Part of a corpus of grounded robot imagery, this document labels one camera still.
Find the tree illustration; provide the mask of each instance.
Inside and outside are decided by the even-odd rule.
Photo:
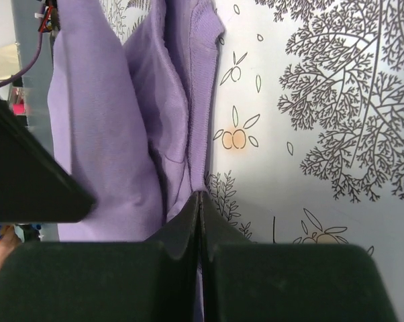
[[[285,49],[301,62],[285,68],[277,105],[294,130],[319,131],[303,173],[329,180],[335,199],[377,201],[389,185],[404,200],[404,0],[343,0],[317,14],[329,3],[256,2],[303,21]]]
[[[219,214],[224,217],[230,225],[236,227],[240,221],[238,218],[241,217],[241,213],[238,212],[239,205],[236,204],[236,200],[232,199],[236,194],[236,190],[234,190],[235,178],[232,178],[231,170],[228,173],[224,173],[223,177],[224,179],[219,172],[217,174],[207,172],[204,178],[205,186]],[[250,228],[251,221],[247,222],[247,224],[240,223],[238,226],[238,230],[248,239],[252,236]]]
[[[267,5],[274,8],[274,21],[284,20],[284,16],[290,13],[293,20],[301,19],[308,21],[314,15],[316,10],[326,10],[334,0],[256,0],[259,5]]]

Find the wallpaper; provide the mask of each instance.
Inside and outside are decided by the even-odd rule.
[[[101,0],[124,42],[150,8]],[[254,242],[357,244],[404,322],[404,0],[216,0],[205,183]]]

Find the fabric fold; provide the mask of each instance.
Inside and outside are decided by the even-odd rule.
[[[58,0],[58,8],[54,156],[97,198],[86,219],[58,225],[60,240],[146,239],[162,225],[162,197],[123,48],[98,1]]]
[[[223,26],[209,0],[153,0],[124,44],[157,169],[166,220],[205,189],[209,112]]]

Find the leaf pattern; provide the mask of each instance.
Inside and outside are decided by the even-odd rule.
[[[307,218],[314,225],[315,228],[317,228],[320,231],[323,231],[323,226],[321,226],[321,223],[318,221],[317,218],[315,218],[315,216],[308,209],[304,208],[303,212],[306,214]]]
[[[325,233],[343,233],[347,230],[347,227],[331,227],[327,228],[324,232]]]
[[[234,11],[237,15],[241,14],[240,8],[238,7],[238,5],[234,5]]]
[[[151,0],[129,0],[126,9],[138,8],[144,11],[149,11],[151,7]]]
[[[244,59],[245,59],[245,57],[247,57],[247,52],[244,54],[244,55],[242,55],[242,57],[235,63],[235,65],[237,66],[237,65],[239,65]]]
[[[223,129],[219,129],[219,130],[214,134],[213,140],[216,140],[216,139],[220,138],[221,135],[223,134],[223,132],[224,132]]]
[[[304,221],[301,221],[301,224],[302,224],[303,232],[305,233],[305,235],[307,235],[307,234],[308,234],[308,228],[307,228],[305,222],[304,222]]]
[[[252,127],[254,124],[257,123],[259,118],[260,118],[260,114],[251,117],[247,122],[245,122],[243,128],[249,129],[250,127]]]
[[[287,142],[287,151],[289,151],[289,154],[292,156],[294,152],[294,147],[293,144],[290,142]]]
[[[123,22],[126,18],[124,15],[125,7],[122,4],[123,0],[101,0],[102,12],[106,16],[109,26],[121,40],[125,40],[125,31],[127,31],[127,26]]]
[[[140,15],[137,20],[134,22],[134,25],[132,26],[132,32],[134,32],[136,30],[136,28],[138,28],[138,26],[143,22],[143,20],[145,19],[147,15]]]
[[[232,171],[223,174],[224,179],[221,174],[210,174],[206,172],[204,176],[205,186],[207,187],[208,193],[211,195],[217,211],[224,217],[228,223],[232,226],[238,226],[238,230],[241,231],[244,236],[248,239],[251,238],[252,232],[251,221],[243,224],[237,218],[242,216],[241,213],[237,212],[238,205],[236,200],[231,198],[236,194],[234,190],[235,178],[232,178]]]
[[[348,244],[348,240],[346,240],[345,238],[343,238],[342,236],[335,236],[337,240],[339,240],[340,242],[342,242],[343,244]]]
[[[236,110],[235,105],[232,107],[232,119],[234,121],[234,127],[237,127],[239,124],[239,117],[238,117],[238,111]]]
[[[374,254],[374,246],[369,247],[368,254],[369,254],[369,256],[372,256]]]
[[[260,88],[262,87],[262,79],[260,78],[260,75],[256,76],[256,89],[257,93],[260,93]]]
[[[221,82],[220,82],[220,86],[222,85],[222,84],[224,84],[224,82],[230,77],[230,75],[232,75],[232,68],[231,69],[229,69],[225,74],[224,74],[224,76],[223,76],[223,78],[221,79]]]
[[[248,140],[255,148],[258,148],[258,141],[254,136],[248,136]]]

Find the yellow object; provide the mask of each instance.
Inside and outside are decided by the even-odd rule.
[[[0,47],[0,81],[9,79],[20,71],[17,44]]]

